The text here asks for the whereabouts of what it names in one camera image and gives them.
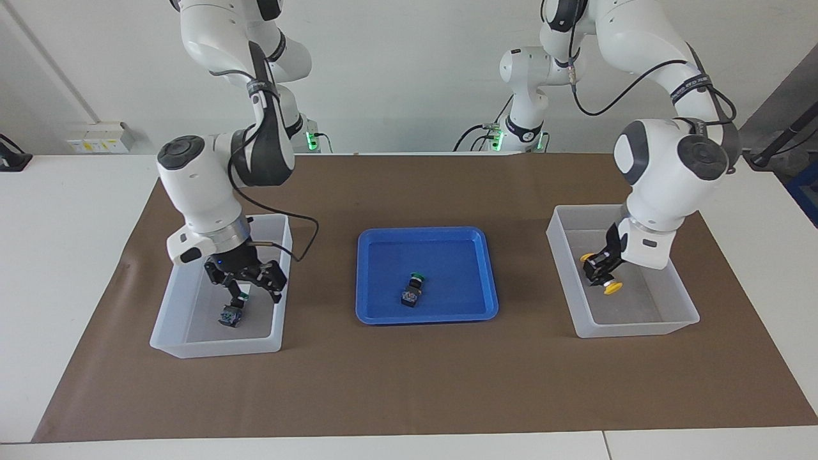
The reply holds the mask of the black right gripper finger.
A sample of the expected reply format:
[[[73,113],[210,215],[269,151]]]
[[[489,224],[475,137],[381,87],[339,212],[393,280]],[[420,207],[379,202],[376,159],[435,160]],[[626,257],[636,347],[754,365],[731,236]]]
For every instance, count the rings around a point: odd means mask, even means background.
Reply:
[[[248,294],[242,291],[239,283],[231,275],[225,274],[222,271],[208,271],[208,279],[213,285],[220,285],[227,289],[231,295],[229,303],[226,307],[243,307],[249,299]]]
[[[277,260],[259,264],[252,268],[252,284],[266,291],[272,298],[274,305],[281,302],[282,292],[286,288],[287,282],[287,276]]]

